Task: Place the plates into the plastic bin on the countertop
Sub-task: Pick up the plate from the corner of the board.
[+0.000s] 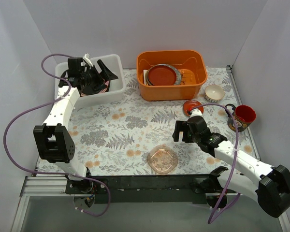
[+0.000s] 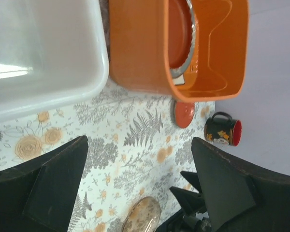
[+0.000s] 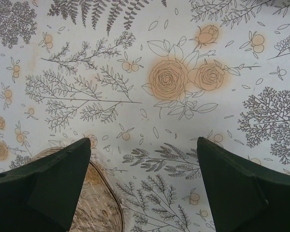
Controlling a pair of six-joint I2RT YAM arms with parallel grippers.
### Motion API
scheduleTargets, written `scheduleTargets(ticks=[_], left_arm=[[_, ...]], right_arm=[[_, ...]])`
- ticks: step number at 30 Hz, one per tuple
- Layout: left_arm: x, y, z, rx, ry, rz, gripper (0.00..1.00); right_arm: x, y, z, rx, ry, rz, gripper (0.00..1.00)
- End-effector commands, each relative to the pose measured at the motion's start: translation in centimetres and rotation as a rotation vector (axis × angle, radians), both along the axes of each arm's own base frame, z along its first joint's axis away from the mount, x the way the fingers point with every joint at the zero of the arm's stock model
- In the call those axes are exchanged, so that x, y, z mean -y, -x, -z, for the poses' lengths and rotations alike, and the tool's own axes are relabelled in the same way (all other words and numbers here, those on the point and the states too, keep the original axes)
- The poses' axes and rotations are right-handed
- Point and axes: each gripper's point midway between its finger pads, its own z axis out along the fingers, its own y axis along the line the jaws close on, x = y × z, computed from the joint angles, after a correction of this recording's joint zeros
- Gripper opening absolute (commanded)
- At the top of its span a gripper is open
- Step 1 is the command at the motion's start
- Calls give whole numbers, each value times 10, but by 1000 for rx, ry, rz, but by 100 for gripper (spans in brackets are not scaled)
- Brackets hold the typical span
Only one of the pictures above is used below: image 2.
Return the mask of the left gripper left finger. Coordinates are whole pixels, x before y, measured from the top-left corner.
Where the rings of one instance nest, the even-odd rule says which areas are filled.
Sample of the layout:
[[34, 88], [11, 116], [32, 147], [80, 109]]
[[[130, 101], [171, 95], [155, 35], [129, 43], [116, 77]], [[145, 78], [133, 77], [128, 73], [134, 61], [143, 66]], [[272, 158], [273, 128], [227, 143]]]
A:
[[67, 231], [87, 152], [79, 136], [0, 171], [0, 232]]

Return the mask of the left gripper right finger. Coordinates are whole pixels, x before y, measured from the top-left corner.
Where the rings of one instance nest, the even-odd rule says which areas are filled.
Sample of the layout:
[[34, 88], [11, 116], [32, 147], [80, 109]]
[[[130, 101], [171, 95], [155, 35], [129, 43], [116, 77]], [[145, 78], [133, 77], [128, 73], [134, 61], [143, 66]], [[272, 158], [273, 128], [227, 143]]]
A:
[[238, 158], [201, 138], [191, 143], [215, 232], [290, 232], [290, 176]]

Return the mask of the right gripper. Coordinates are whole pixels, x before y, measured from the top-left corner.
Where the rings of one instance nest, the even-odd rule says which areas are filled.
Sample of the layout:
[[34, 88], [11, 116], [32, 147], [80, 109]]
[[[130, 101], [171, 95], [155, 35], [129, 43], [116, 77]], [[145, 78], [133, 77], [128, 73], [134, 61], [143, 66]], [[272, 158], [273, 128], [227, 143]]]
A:
[[[201, 185], [197, 173], [181, 171], [181, 175], [198, 191]], [[200, 193], [177, 187], [170, 187], [181, 209], [157, 227], [158, 232], [211, 232], [212, 225], [208, 217], [204, 197]]]

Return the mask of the pink glass square plate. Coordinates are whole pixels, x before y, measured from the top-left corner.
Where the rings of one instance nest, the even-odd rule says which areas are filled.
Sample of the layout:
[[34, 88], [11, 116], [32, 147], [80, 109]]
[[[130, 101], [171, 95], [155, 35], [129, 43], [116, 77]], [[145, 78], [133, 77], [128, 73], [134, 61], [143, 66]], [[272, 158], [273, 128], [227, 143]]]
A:
[[155, 232], [161, 216], [159, 202], [151, 196], [140, 199], [130, 210], [122, 232]]

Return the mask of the small red saucer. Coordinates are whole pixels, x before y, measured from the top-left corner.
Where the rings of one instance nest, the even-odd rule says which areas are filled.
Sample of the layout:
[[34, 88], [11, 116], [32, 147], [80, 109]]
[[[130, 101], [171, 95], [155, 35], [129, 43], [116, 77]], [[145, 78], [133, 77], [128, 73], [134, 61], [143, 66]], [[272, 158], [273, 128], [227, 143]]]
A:
[[195, 103], [176, 101], [174, 104], [174, 120], [178, 127], [187, 128], [195, 115]]

